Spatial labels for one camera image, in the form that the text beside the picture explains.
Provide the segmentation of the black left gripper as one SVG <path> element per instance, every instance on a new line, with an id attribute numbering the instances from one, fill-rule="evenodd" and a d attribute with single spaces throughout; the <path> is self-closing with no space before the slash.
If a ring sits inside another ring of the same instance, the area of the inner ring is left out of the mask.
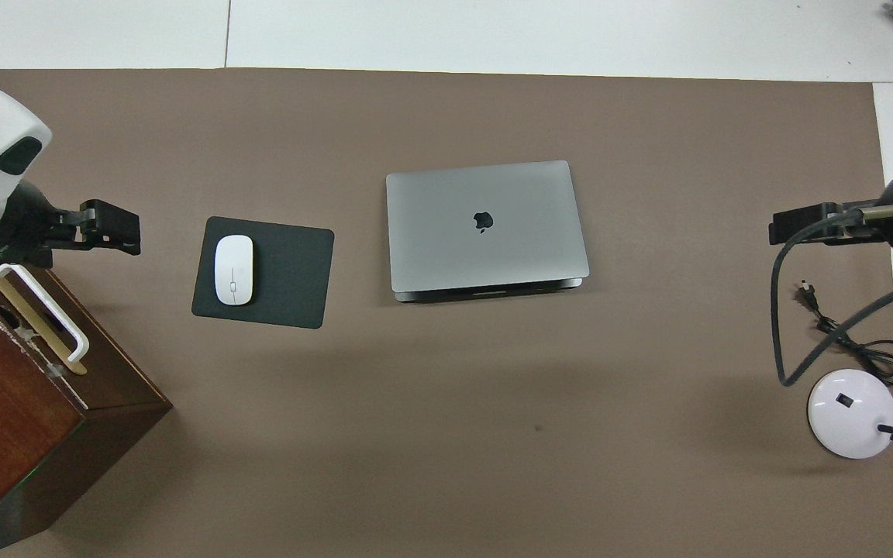
<path id="1" fill-rule="evenodd" d="M 75 240 L 79 229 L 80 243 Z M 103 200 L 88 200 L 78 211 L 64 211 L 50 204 L 34 184 L 19 181 L 0 220 L 0 264 L 51 268 L 54 250 L 95 248 L 138 257 L 142 252 L 139 216 Z"/>

